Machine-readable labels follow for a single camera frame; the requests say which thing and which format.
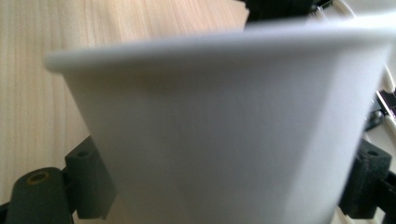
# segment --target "white paper cup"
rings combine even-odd
[[[387,17],[51,54],[136,224],[329,223]]]

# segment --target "wood grain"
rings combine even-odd
[[[0,203],[22,175],[64,167],[89,135],[63,78],[44,69],[45,53],[241,29],[246,16],[233,0],[0,0]],[[106,223],[130,223],[122,211],[117,199]]]

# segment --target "black plastic part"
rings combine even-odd
[[[373,111],[369,114],[364,126],[364,131],[369,131],[384,122],[384,114],[380,111]]]
[[[389,215],[385,215],[384,220],[382,220],[382,224],[396,224],[396,220],[392,219]]]
[[[382,149],[361,140],[358,154],[346,183],[339,206],[352,218],[373,218],[375,215],[376,188],[387,178],[391,156]]]
[[[0,205],[0,224],[6,223],[8,206],[9,206],[9,203]]]
[[[317,7],[326,8],[332,5],[332,0],[317,0],[315,1]]]
[[[67,197],[79,218],[106,218],[116,190],[96,146],[88,137],[66,157]]]
[[[396,221],[396,174],[389,172],[387,178],[382,179],[377,186],[375,201],[387,214],[388,223]]]
[[[73,223],[62,172],[44,168],[21,177],[12,190],[6,223]]]
[[[247,23],[301,17],[311,11],[315,0],[245,0],[250,11]]]

